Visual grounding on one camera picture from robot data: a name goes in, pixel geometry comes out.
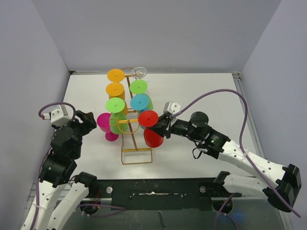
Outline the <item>magenta goblet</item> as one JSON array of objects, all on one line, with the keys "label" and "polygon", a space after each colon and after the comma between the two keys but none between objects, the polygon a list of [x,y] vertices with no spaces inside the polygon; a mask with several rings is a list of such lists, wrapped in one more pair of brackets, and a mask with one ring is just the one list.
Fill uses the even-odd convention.
[{"label": "magenta goblet", "polygon": [[105,139],[107,141],[113,142],[118,139],[119,135],[111,131],[109,124],[110,117],[111,113],[102,113],[98,116],[96,122],[99,128],[105,133]]}]

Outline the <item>red goblet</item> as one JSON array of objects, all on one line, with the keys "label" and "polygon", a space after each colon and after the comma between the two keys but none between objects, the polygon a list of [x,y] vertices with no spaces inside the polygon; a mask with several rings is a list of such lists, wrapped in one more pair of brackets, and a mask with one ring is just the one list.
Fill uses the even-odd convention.
[{"label": "red goblet", "polygon": [[164,138],[152,130],[158,123],[158,114],[153,110],[142,112],[138,117],[139,124],[144,127],[143,137],[150,148],[157,148],[163,144]]}]

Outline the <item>green goblet front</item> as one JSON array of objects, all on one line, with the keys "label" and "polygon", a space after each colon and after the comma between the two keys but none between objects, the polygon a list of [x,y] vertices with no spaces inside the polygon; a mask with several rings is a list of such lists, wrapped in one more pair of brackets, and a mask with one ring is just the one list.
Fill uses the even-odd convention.
[{"label": "green goblet front", "polygon": [[120,120],[126,120],[126,116],[122,112],[125,105],[125,101],[118,97],[113,97],[106,103],[106,109],[111,113],[109,119],[110,130],[114,134],[120,135],[128,128],[127,123],[119,123]]}]

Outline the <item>cyan goblet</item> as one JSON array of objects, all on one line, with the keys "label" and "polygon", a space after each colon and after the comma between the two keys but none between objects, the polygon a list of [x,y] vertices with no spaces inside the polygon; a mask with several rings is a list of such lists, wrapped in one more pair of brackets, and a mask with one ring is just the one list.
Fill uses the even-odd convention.
[{"label": "cyan goblet", "polygon": [[151,98],[144,93],[135,95],[131,99],[130,105],[132,109],[138,111],[139,114],[148,110],[153,110],[154,108]]}]

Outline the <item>orange goblet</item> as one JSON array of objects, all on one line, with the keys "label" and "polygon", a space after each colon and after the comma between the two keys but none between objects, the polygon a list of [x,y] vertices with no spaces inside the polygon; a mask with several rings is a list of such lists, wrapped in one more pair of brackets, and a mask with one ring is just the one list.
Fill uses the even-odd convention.
[{"label": "orange goblet", "polygon": [[121,82],[121,81],[123,81],[125,79],[125,73],[121,69],[111,69],[107,73],[107,78],[111,82]]},{"label": "orange goblet", "polygon": [[119,82],[113,82],[107,85],[106,92],[108,94],[109,99],[111,98],[121,98],[125,100],[125,89],[124,86]]}]

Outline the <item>light green goblet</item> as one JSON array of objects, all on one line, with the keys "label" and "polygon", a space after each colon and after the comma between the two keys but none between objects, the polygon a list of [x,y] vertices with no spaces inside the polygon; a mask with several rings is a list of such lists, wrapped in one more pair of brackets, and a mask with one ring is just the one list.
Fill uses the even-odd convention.
[{"label": "light green goblet", "polygon": [[145,94],[149,97],[149,105],[147,106],[150,110],[153,110],[153,102],[149,96],[148,83],[145,80],[135,80],[130,85],[130,91],[135,94]]}]

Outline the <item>clear wine glass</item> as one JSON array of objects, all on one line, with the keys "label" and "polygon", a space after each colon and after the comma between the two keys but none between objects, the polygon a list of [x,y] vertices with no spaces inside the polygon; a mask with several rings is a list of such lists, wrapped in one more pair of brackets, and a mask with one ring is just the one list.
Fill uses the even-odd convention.
[{"label": "clear wine glass", "polygon": [[131,75],[135,80],[144,80],[147,75],[147,69],[144,67],[136,67],[131,71]]}]

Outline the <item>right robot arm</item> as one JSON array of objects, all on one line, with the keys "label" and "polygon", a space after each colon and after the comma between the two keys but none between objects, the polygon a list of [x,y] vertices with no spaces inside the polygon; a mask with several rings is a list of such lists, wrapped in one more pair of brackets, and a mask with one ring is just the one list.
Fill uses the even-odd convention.
[{"label": "right robot arm", "polygon": [[220,172],[213,184],[217,195],[238,193],[255,196],[266,199],[278,210],[291,212],[301,189],[299,168],[293,164],[277,164],[247,149],[242,150],[235,141],[210,127],[208,122],[209,118],[203,112],[194,112],[189,121],[162,115],[154,126],[145,129],[145,142],[157,148],[164,138],[171,135],[187,138],[200,154],[225,161],[249,173],[249,176],[237,176]]}]

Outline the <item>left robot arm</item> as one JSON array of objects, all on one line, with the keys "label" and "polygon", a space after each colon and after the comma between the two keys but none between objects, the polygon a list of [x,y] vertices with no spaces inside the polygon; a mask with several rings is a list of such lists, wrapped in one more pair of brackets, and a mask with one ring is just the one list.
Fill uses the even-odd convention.
[{"label": "left robot arm", "polygon": [[73,110],[72,117],[58,106],[50,113],[39,113],[49,119],[55,132],[51,148],[38,170],[35,197],[22,225],[23,230],[60,230],[83,198],[97,193],[97,177],[82,172],[63,200],[58,199],[77,167],[81,156],[83,136],[97,127],[92,112]]}]

